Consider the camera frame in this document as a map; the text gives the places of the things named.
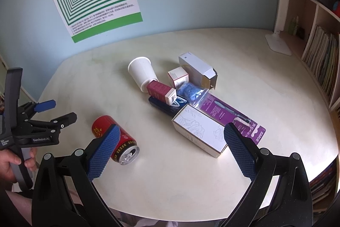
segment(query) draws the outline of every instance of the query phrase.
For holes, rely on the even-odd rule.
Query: white floral box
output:
[[[227,148],[224,126],[190,105],[184,106],[172,123],[179,133],[215,158]]]

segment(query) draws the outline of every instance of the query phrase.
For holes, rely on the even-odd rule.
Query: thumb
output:
[[[9,149],[0,151],[0,160],[2,162],[9,162],[16,165],[21,164],[21,159]]]

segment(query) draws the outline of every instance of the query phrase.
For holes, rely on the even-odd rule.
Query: silver screw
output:
[[[297,154],[297,153],[293,153],[293,158],[294,158],[295,160],[298,160],[298,159],[300,159],[300,155]]]
[[[83,155],[83,153],[84,153],[84,150],[82,150],[82,149],[77,149],[77,150],[74,152],[74,155],[76,155],[76,156],[81,156],[81,155]]]
[[[44,155],[44,159],[45,159],[45,160],[50,159],[50,157],[51,157],[51,154],[50,154],[50,153],[46,153],[46,154]]]
[[[266,149],[266,148],[261,148],[260,152],[261,152],[263,155],[268,155],[268,154],[269,154],[269,150]]]

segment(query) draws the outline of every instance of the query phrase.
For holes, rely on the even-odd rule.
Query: can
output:
[[[111,124],[119,126],[119,124],[108,115],[97,118],[92,125],[93,135],[95,135],[96,138],[100,138],[111,126]],[[123,128],[119,126],[119,129],[120,140],[113,151],[111,158],[121,165],[127,165],[136,159],[139,153],[139,147],[137,146],[136,140],[132,138]]]

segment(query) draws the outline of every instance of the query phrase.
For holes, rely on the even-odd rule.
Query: blue gripper pad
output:
[[[248,151],[247,147],[245,146],[244,142],[242,142],[239,135],[230,126],[230,124],[227,124],[224,127],[225,142],[229,146],[230,151],[232,152],[232,155],[234,156],[243,175],[250,178],[250,180],[253,182],[256,177],[255,159]]]
[[[53,109],[55,107],[55,101],[49,100],[42,103],[37,103],[34,107],[34,111],[37,113]]]
[[[87,177],[90,182],[92,182],[93,179],[100,177],[119,140],[120,129],[115,125],[101,141],[101,144],[88,161]]]

